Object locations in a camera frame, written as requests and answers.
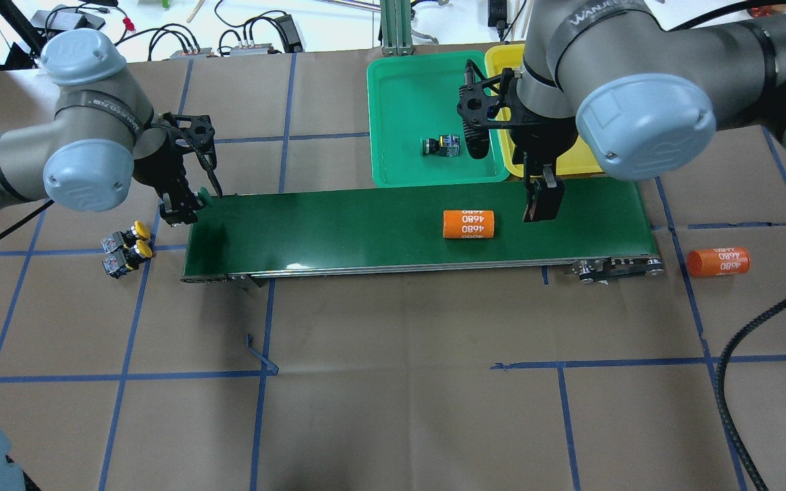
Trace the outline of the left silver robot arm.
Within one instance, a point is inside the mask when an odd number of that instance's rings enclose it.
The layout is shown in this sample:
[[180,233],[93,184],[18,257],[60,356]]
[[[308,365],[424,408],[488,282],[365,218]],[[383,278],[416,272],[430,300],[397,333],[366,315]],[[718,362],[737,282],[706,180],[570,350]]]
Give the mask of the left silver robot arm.
[[209,116],[158,114],[106,35],[60,34],[42,50],[40,65],[60,90],[54,119],[0,133],[0,211],[43,199],[108,211],[137,181],[156,191],[169,226],[194,224],[210,199],[188,186],[187,153],[222,195]]

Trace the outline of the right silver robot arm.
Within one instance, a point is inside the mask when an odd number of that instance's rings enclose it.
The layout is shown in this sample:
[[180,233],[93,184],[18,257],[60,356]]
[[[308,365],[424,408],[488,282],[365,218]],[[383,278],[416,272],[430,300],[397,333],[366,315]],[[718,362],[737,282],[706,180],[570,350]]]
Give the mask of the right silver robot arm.
[[717,131],[764,125],[786,148],[786,14],[665,30],[643,1],[540,1],[521,68],[465,66],[468,152],[506,130],[523,165],[525,222],[555,220],[557,160],[577,138],[601,171],[643,181],[696,158]]

